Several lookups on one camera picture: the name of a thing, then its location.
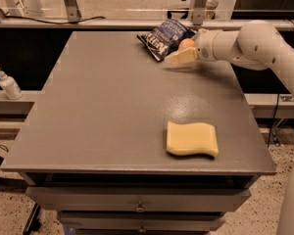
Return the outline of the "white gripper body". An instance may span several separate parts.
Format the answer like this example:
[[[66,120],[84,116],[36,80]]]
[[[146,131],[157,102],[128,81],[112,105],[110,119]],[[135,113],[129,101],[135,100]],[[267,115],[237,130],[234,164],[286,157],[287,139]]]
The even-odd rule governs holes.
[[[208,37],[205,39],[195,40],[197,56],[200,60],[215,62],[217,58],[214,53],[214,42],[221,30],[210,30]]]

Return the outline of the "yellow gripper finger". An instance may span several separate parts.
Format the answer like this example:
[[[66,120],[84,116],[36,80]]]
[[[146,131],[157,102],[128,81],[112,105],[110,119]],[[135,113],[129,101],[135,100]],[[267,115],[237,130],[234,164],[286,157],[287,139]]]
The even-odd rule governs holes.
[[[197,53],[195,47],[185,47],[178,49],[175,52],[165,57],[167,64],[185,64],[194,62],[197,59]]]
[[[205,38],[208,37],[208,33],[209,32],[210,31],[208,29],[200,28],[200,29],[197,30],[197,32],[193,36],[193,39],[194,40],[197,40],[197,39],[205,39]]]

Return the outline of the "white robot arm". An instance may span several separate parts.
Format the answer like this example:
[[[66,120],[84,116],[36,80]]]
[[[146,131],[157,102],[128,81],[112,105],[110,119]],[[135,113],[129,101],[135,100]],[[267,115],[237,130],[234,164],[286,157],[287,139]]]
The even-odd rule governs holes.
[[[271,69],[294,97],[294,48],[265,21],[250,21],[237,31],[199,29],[165,57],[169,64],[227,61],[254,71]],[[276,235],[294,235],[294,165],[288,176]]]

